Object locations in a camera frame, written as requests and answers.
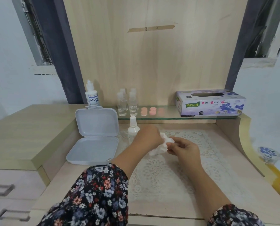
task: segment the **green logo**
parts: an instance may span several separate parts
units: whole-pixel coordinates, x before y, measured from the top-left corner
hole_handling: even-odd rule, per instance
[[[186,104],[186,108],[188,108],[188,107],[198,107],[198,106],[200,106],[200,102]]]

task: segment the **open plastic case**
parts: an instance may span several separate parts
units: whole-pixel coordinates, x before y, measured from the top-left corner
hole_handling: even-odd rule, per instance
[[[118,146],[119,123],[116,110],[102,106],[87,106],[75,112],[79,133],[66,159],[77,165],[107,164],[114,158]]]

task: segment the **white bottle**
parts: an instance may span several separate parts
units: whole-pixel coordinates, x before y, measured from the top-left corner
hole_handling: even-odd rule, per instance
[[[118,98],[118,114],[119,116],[124,117],[126,115],[127,101],[123,97],[123,92],[118,92],[117,98]]]
[[[131,116],[138,115],[138,101],[135,92],[129,93],[129,114]]]
[[[131,116],[130,120],[130,127],[128,128],[129,133],[129,144],[131,144],[137,135],[140,128],[137,126],[137,120],[135,116]]]
[[[134,92],[135,95],[136,95],[136,99],[137,99],[137,102],[138,102],[138,97],[137,97],[137,89],[136,88],[131,88],[131,92]]]
[[[88,80],[86,87],[87,91],[85,92],[85,96],[87,98],[88,105],[100,106],[97,91],[94,90],[94,85],[90,80]]]
[[[126,100],[126,111],[127,111],[129,109],[129,103],[128,103],[128,100],[127,100],[127,94],[125,93],[125,88],[121,88],[120,92],[123,93],[123,97]]]

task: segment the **floral sleeve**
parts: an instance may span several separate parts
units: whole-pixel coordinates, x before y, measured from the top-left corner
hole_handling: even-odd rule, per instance
[[[38,226],[127,225],[127,187],[127,176],[116,165],[89,167]]]
[[[216,225],[255,225],[264,226],[263,222],[254,213],[239,209],[233,204],[219,208],[207,223],[208,226]]]

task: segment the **white bottle cap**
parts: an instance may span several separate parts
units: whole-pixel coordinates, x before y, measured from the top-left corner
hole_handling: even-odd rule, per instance
[[[117,98],[122,99],[123,98],[123,92],[118,92],[117,93]]]
[[[131,116],[130,120],[130,126],[131,127],[136,127],[137,126],[137,120],[135,116]]]
[[[86,87],[87,87],[88,91],[94,90],[94,85],[93,85],[93,83],[89,79],[88,79],[88,82],[86,84]]]
[[[123,92],[123,94],[126,94],[125,88],[121,88],[121,89],[120,89],[120,92]]]
[[[129,97],[130,97],[130,98],[135,98],[135,97],[136,97],[136,93],[135,93],[135,92],[130,91],[130,93],[129,93]]]

